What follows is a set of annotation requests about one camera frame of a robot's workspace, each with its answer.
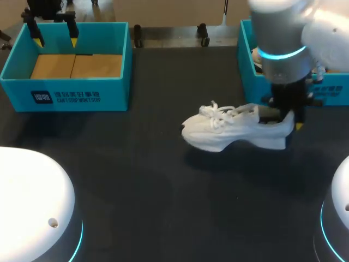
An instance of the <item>black table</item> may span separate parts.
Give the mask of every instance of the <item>black table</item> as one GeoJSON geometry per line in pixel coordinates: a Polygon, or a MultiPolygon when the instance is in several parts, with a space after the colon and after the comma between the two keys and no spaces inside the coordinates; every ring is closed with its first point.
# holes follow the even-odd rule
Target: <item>black table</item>
{"type": "Polygon", "coordinates": [[[316,261],[320,207],[349,155],[349,109],[308,109],[281,152],[191,148],[179,128],[200,105],[245,103],[235,53],[134,50],[128,112],[17,114],[1,91],[1,145],[52,157],[73,182],[85,261],[316,261]]]}

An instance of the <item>blue light ring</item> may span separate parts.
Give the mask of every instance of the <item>blue light ring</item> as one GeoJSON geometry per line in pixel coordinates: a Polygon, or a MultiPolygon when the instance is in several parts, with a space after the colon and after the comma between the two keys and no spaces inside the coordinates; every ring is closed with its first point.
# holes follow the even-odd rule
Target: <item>blue light ring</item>
{"type": "Polygon", "coordinates": [[[83,234],[83,222],[81,221],[81,235],[80,235],[80,240],[79,240],[79,243],[77,244],[77,247],[76,247],[76,249],[75,249],[75,252],[74,252],[73,256],[69,259],[68,262],[72,262],[72,260],[75,258],[76,254],[77,254],[77,251],[79,250],[80,245],[81,245],[81,242],[82,242],[82,234],[83,234]]]}
{"type": "Polygon", "coordinates": [[[345,260],[343,258],[341,258],[341,256],[339,256],[337,254],[337,252],[334,250],[334,248],[331,246],[331,244],[329,243],[327,237],[326,237],[326,234],[325,234],[325,231],[323,230],[323,225],[322,225],[322,209],[323,209],[323,204],[321,206],[321,212],[320,212],[320,224],[321,224],[321,229],[322,229],[322,234],[323,234],[323,237],[325,238],[329,248],[332,250],[332,252],[336,255],[336,257],[341,261],[341,262],[345,262],[345,260]]]}
{"type": "Polygon", "coordinates": [[[297,54],[299,54],[300,52],[302,52],[304,49],[306,48],[306,46],[302,47],[301,49],[298,49],[295,52],[292,53],[287,53],[285,55],[271,55],[269,53],[265,53],[263,52],[261,49],[258,48],[258,53],[260,54],[261,57],[265,58],[265,59],[269,59],[269,60],[283,60],[283,59],[287,59],[290,58],[292,56],[295,56],[297,54]]]}

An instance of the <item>blue box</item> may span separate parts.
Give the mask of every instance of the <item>blue box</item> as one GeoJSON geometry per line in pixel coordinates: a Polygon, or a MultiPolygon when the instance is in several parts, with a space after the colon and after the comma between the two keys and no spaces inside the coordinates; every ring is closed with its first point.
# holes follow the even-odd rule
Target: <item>blue box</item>
{"type": "MultiPolygon", "coordinates": [[[[247,102],[260,104],[261,98],[270,94],[270,82],[264,75],[256,73],[250,51],[256,47],[251,20],[242,20],[238,36],[238,66],[247,102]]],[[[312,85],[310,91],[316,99],[323,101],[323,105],[349,105],[349,74],[325,74],[322,83],[312,85]]]]}
{"type": "Polygon", "coordinates": [[[27,25],[23,25],[0,75],[17,112],[127,110],[132,67],[128,23],[77,23],[79,37],[75,48],[66,23],[38,26],[45,46],[39,47],[30,38],[27,25]],[[39,54],[123,55],[121,74],[119,78],[30,79],[39,54]]]}

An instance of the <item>robotic arm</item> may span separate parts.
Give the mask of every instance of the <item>robotic arm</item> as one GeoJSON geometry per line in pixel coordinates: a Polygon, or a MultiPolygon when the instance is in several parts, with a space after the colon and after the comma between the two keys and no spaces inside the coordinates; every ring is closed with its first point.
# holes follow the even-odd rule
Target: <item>robotic arm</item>
{"type": "Polygon", "coordinates": [[[283,114],[293,110],[303,123],[304,107],[322,104],[308,93],[313,67],[349,72],[349,19],[341,14],[348,9],[349,15],[347,0],[337,0],[335,7],[324,0],[249,0],[249,5],[263,72],[272,83],[268,103],[283,114]]]}

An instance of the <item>white sneaker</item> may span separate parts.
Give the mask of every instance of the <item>white sneaker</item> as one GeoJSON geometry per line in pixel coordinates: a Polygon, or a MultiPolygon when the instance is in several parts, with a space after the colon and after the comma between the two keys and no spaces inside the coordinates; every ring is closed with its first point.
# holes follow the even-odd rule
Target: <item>white sneaker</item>
{"type": "Polygon", "coordinates": [[[212,101],[212,106],[200,107],[199,114],[182,124],[182,136],[193,147],[209,152],[220,152],[237,140],[262,148],[285,149],[286,137],[294,129],[294,113],[290,111],[280,123],[260,123],[265,109],[269,108],[256,104],[218,108],[212,101]]]}

